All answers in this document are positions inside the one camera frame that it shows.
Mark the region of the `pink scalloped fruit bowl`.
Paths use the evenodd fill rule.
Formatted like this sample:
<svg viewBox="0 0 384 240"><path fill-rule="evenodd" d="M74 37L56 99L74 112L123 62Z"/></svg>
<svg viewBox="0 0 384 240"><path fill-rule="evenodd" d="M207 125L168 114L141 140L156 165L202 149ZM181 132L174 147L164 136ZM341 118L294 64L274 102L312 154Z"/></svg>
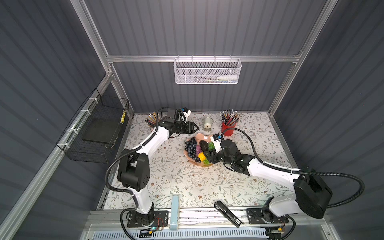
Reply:
<svg viewBox="0 0 384 240"><path fill-rule="evenodd" d="M207 143L204 144L204 149L207 148L208 152L210 152L210 146L213 146L213 144L211 144L211 136L197 134L185 141L183 153L192 165L198 167L210 167L213 164L203 155L204 153L200 146L201 141Z"/></svg>

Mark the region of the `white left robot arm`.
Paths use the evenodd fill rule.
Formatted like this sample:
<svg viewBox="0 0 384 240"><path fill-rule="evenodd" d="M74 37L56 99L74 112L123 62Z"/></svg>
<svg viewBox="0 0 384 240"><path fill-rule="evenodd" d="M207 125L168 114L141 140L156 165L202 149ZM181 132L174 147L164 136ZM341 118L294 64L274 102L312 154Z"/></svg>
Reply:
<svg viewBox="0 0 384 240"><path fill-rule="evenodd" d="M155 126L138 146L132 150L123 151L118 157L119 168L117 179L122 184L122 192L129 193L135 202L136 212L147 215L153 209L147 189L150 180L150 159L156 150L166 142L172 135L194 134L199 127L194 122L189 122L188 117L191 110L181 108L178 110L160 108L156 115L162 110L167 110L166 116L156 117Z"/></svg>

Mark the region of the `yellow fake lemon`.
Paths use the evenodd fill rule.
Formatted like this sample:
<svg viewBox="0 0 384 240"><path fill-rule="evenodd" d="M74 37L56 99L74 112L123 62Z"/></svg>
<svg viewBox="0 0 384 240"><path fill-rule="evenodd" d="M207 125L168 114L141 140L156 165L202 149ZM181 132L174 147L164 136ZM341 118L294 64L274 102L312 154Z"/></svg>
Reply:
<svg viewBox="0 0 384 240"><path fill-rule="evenodd" d="M205 161L207 158L206 158L206 156L205 156L205 154L204 154L203 152L200 152L200 153L198 154L198 159L199 159L200 162L203 162L203 161Z"/></svg>

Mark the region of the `dark fake avocado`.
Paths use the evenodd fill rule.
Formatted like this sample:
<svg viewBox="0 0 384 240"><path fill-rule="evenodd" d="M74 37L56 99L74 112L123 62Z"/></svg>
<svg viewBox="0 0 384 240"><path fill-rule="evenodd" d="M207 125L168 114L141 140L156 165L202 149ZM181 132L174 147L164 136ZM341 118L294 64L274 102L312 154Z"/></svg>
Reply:
<svg viewBox="0 0 384 240"><path fill-rule="evenodd" d="M209 143L208 142L201 140L199 144L200 144L202 152L209 150Z"/></svg>

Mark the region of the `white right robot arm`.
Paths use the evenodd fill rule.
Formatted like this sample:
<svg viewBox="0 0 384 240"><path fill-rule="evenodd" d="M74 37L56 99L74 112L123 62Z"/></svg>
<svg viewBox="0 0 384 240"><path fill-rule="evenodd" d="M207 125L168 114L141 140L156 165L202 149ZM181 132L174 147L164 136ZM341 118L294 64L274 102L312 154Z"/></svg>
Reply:
<svg viewBox="0 0 384 240"><path fill-rule="evenodd" d="M292 194L282 197L270 197L264 205L264 218L282 217L284 215L304 213L314 219L325 215L333 195L331 189L315 172L295 174L295 169L282 168L272 164L268 167L257 157L242 154L237 145L231 140L213 141L215 149L208 160L213 163L222 162L224 167L232 172L250 177L263 178L289 189Z"/></svg>

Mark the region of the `black fake grape bunch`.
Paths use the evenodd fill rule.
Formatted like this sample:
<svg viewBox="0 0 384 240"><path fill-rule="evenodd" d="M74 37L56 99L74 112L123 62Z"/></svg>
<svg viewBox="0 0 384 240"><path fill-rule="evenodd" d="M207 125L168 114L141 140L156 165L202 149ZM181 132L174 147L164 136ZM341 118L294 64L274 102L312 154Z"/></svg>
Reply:
<svg viewBox="0 0 384 240"><path fill-rule="evenodd" d="M185 151L187 152L189 158L191 158L196 163L200 163L198 155L196 154L196 145L198 145L198 142L195 137L192 137L185 142Z"/></svg>

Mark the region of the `purple fake fig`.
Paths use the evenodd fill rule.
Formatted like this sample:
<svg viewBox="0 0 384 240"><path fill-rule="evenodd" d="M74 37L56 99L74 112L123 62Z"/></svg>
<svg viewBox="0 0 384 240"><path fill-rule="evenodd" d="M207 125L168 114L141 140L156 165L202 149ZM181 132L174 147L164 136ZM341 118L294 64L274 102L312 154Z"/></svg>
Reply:
<svg viewBox="0 0 384 240"><path fill-rule="evenodd" d="M198 155L201 152L202 152L201 146L196 145L196 154Z"/></svg>

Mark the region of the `green fake grape bunch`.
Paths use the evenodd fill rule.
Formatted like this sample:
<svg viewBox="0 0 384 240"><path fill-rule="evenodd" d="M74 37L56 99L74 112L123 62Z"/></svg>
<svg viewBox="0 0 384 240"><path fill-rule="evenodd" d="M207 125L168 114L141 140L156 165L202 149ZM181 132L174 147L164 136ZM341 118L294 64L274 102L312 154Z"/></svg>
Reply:
<svg viewBox="0 0 384 240"><path fill-rule="evenodd" d="M215 160L216 150L215 150L214 144L212 142L209 142L209 150L205 151L203 153L205 154L205 156L207 158L205 161L203 161L204 165L214 164L216 162L216 160Z"/></svg>

